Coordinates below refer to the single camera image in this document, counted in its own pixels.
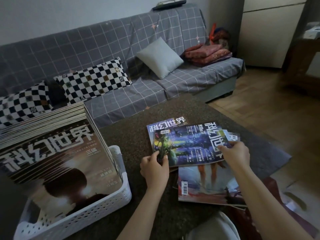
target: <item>barcode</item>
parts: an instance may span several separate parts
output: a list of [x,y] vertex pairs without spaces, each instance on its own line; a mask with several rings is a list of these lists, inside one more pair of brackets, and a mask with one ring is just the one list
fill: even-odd
[[181,181],[181,194],[188,195],[188,181]]
[[169,130],[169,129],[162,130],[160,133],[161,133],[161,134],[168,134],[168,133],[170,133],[170,130]]

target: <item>light gray pillow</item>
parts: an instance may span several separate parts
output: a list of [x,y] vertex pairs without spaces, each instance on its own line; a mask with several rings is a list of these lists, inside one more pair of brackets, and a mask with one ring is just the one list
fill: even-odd
[[139,51],[137,57],[160,79],[164,79],[183,63],[183,60],[161,37]]

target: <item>refrigerator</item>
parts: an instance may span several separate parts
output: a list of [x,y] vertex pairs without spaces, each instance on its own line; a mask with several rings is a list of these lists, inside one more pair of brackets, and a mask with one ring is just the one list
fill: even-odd
[[245,0],[237,57],[281,68],[306,0]]

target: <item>stack of magazines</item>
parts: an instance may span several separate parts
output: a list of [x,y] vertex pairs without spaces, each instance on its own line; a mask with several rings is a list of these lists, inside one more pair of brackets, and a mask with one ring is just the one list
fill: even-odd
[[184,116],[147,125],[153,151],[158,161],[168,156],[170,172],[178,169],[178,200],[228,205],[245,209],[232,170],[224,161],[218,145],[231,147],[240,141],[238,133],[222,129],[215,121],[189,125]]
[[53,222],[121,188],[117,163],[83,102],[9,126],[0,165]]

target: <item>white plastic basket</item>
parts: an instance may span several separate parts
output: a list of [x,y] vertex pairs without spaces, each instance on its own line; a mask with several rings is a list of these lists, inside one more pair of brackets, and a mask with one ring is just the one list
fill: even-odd
[[64,239],[128,204],[132,195],[120,148],[117,145],[112,145],[109,149],[113,158],[118,162],[122,173],[123,185],[118,191],[54,223],[52,223],[53,220],[48,218],[42,211],[40,211],[36,223],[32,224],[27,222],[25,219],[32,214],[32,202],[29,200],[25,206],[13,239]]

